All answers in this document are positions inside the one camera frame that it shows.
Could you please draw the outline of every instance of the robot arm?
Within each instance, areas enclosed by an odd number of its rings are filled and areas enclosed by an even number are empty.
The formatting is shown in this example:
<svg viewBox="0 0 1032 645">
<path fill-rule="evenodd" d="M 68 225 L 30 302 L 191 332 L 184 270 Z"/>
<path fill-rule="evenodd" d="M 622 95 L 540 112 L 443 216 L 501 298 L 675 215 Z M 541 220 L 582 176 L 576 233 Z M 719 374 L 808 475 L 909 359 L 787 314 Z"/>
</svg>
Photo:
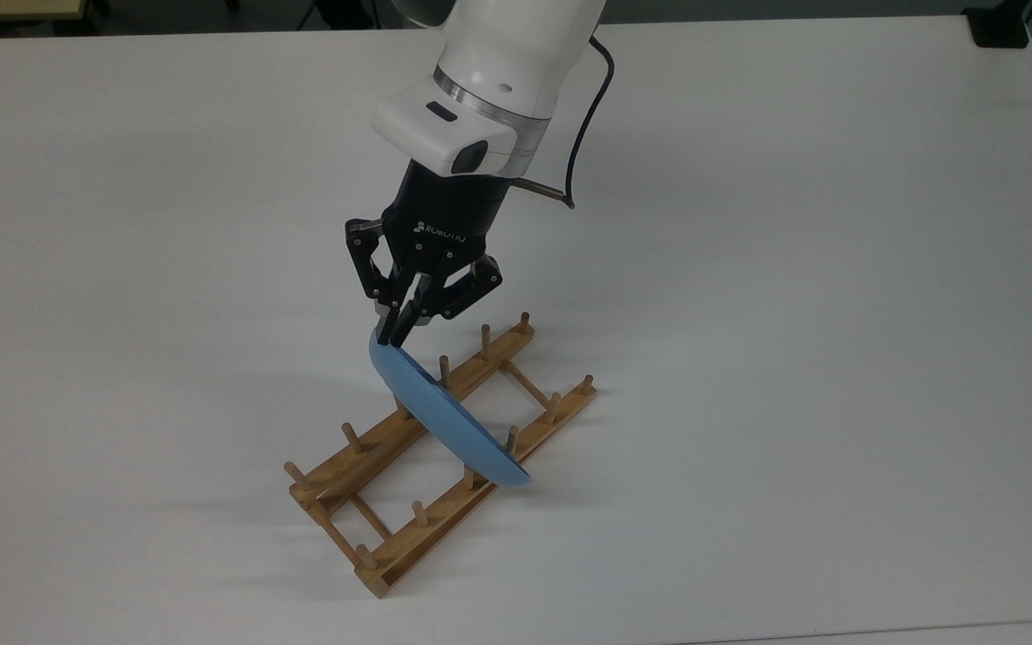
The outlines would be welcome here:
<svg viewBox="0 0 1032 645">
<path fill-rule="evenodd" d="M 397 3 L 405 9 L 405 0 Z M 444 15 L 427 4 L 423 21 Z M 453 318 L 501 283 L 485 235 L 508 188 L 533 162 L 605 0 L 458 0 L 438 68 L 377 106 L 373 127 L 411 162 L 381 220 L 345 225 L 377 342 L 400 347 L 414 326 Z M 372 260 L 385 238 L 392 269 Z M 451 285 L 448 279 L 467 272 Z M 406 301 L 413 283 L 412 301 Z"/>
</svg>

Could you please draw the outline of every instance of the floor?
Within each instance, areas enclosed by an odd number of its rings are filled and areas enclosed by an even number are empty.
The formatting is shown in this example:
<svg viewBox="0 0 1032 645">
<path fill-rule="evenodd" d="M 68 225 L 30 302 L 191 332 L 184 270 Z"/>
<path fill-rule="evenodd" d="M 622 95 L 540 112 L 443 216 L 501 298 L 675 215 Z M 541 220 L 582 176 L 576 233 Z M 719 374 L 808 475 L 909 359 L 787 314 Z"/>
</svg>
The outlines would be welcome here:
<svg viewBox="0 0 1032 645">
<path fill-rule="evenodd" d="M 318 12 L 308 12 L 310 0 L 237 0 L 229 9 L 225 0 L 109 0 L 109 15 L 92 11 L 91 21 L 102 36 L 139 33 L 201 33 L 235 31 L 292 31 L 302 19 L 304 30 L 329 26 Z M 360 0 L 386 29 L 410 26 L 390 0 Z M 767 18 L 958 15 L 968 5 L 991 7 L 993 0 L 608 0 L 603 22 L 730 21 Z M 1032 22 L 1029 24 L 1032 33 Z M 11 26 L 0 36 L 41 37 L 53 33 L 49 24 Z"/>
</svg>

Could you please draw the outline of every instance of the white table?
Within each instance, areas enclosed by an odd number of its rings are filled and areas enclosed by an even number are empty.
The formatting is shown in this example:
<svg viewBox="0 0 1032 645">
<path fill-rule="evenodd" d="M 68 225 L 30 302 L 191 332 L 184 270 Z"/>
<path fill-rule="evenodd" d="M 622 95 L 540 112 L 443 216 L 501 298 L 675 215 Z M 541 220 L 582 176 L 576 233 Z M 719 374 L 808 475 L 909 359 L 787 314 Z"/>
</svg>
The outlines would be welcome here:
<svg viewBox="0 0 1032 645">
<path fill-rule="evenodd" d="M 513 192 L 503 289 L 409 347 L 455 363 L 528 310 L 524 372 L 601 397 L 385 601 L 282 462 L 390 411 L 342 223 L 396 192 L 369 115 L 439 34 L 0 41 L 0 644 L 1032 621 L 1032 49 L 953 17 L 600 36 L 579 208 Z M 458 476 L 417 451 L 390 523 Z"/>
</svg>

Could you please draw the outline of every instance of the robotiq logo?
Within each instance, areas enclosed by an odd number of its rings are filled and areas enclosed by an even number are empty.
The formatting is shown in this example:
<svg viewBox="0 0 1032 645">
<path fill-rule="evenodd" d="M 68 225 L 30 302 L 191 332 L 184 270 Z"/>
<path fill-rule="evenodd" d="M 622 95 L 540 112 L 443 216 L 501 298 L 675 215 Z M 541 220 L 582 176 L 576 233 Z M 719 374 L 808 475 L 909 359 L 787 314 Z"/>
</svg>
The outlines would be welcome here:
<svg viewBox="0 0 1032 645">
<path fill-rule="evenodd" d="M 418 221 L 417 227 L 413 228 L 413 233 L 431 233 L 433 235 L 441 235 L 442 237 L 450 238 L 450 240 L 455 240 L 455 241 L 464 240 L 463 235 L 453 235 L 452 233 L 446 233 L 442 231 L 442 229 L 434 228 L 433 226 L 424 224 L 422 221 Z"/>
</svg>

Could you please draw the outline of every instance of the blue dish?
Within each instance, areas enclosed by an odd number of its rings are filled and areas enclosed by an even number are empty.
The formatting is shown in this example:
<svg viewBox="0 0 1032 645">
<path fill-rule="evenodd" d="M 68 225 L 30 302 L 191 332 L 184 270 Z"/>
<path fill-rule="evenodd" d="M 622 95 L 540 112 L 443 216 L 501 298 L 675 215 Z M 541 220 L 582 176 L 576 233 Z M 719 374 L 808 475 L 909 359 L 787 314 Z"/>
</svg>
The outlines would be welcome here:
<svg viewBox="0 0 1032 645">
<path fill-rule="evenodd" d="M 464 464 L 496 485 L 526 485 L 533 481 L 512 454 L 409 352 L 390 344 L 377 344 L 374 331 L 369 359 L 393 395 Z"/>
</svg>

